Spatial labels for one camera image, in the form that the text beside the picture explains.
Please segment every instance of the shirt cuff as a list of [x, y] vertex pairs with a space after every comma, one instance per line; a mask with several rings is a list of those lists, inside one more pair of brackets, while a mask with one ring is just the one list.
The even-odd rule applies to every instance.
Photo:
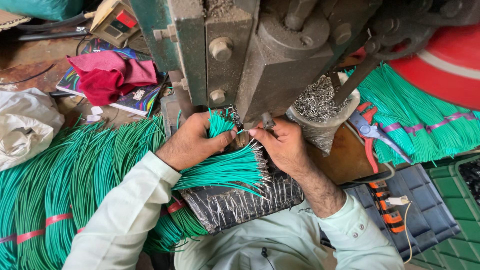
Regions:
[[369, 224], [368, 214], [362, 204], [355, 197], [346, 195], [347, 200], [343, 207], [328, 218], [318, 218], [318, 223], [327, 234], [328, 232], [340, 233], [350, 240], [356, 240], [366, 231], [367, 226], [375, 226], [375, 224]]
[[181, 174], [172, 169], [165, 162], [159, 159], [154, 153], [148, 151], [141, 160], [149, 170], [155, 173], [159, 179], [168, 182], [172, 187], [180, 179]]

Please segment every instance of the shirt sleeve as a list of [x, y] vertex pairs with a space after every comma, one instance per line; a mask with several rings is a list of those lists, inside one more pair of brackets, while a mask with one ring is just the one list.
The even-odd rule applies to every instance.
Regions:
[[134, 269], [148, 231], [180, 177], [149, 151], [74, 237], [63, 269]]
[[356, 198], [332, 216], [318, 218], [320, 228], [335, 247], [336, 269], [404, 269], [395, 247], [380, 232]]

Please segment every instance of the red cloth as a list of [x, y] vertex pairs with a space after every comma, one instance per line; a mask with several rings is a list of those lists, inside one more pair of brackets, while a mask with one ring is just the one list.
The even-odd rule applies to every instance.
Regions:
[[94, 106], [113, 103], [135, 86], [157, 84], [151, 60], [126, 60], [112, 50], [67, 56], [67, 60], [80, 76], [80, 90]]

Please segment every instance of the white plug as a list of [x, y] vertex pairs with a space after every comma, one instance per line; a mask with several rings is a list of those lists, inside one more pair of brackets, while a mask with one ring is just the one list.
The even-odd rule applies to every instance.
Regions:
[[385, 202], [390, 203], [391, 205], [404, 205], [409, 203], [407, 196], [398, 197], [389, 197], [385, 199]]

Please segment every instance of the pruning shears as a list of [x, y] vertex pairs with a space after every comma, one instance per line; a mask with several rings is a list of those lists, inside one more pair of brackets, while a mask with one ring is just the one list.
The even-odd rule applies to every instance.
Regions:
[[375, 123], [375, 125], [370, 125], [373, 115], [378, 111], [376, 106], [366, 110], [364, 114], [361, 114], [370, 105], [372, 105], [371, 102], [365, 102], [359, 105], [357, 109], [353, 111], [352, 115], [350, 115], [348, 120], [350, 123], [352, 123], [352, 125], [355, 126], [360, 137], [365, 139], [365, 153], [367, 154], [368, 161], [373, 168], [373, 172], [378, 172], [378, 165], [375, 162], [372, 152], [374, 139], [383, 141], [395, 152], [397, 152], [406, 162], [412, 163], [412, 159], [409, 158], [408, 155], [402, 149], [400, 149], [400, 147], [398, 147], [398, 145], [396, 145], [396, 143], [392, 141], [392, 139], [390, 139], [385, 132], [378, 128], [378, 123]]

